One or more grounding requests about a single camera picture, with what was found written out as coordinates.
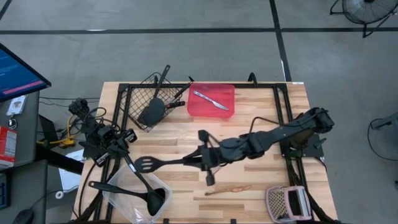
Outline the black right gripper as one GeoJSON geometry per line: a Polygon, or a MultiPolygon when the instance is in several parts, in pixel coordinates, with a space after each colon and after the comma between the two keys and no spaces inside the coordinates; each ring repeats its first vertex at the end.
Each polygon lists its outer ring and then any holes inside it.
{"type": "Polygon", "coordinates": [[[199,130],[198,138],[203,142],[199,148],[185,156],[184,166],[201,166],[206,172],[207,186],[215,185],[215,174],[220,169],[220,158],[216,147],[210,142],[210,135],[205,130],[199,130]]]}

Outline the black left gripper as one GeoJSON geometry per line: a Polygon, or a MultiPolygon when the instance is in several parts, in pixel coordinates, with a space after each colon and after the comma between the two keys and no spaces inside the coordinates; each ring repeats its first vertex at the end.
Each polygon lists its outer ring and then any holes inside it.
{"type": "Polygon", "coordinates": [[[137,140],[137,135],[133,129],[128,129],[122,133],[117,134],[111,128],[103,128],[98,131],[99,146],[96,149],[100,150],[93,160],[98,167],[103,167],[107,158],[123,158],[125,154],[129,154],[128,143],[133,143],[137,140]]]}

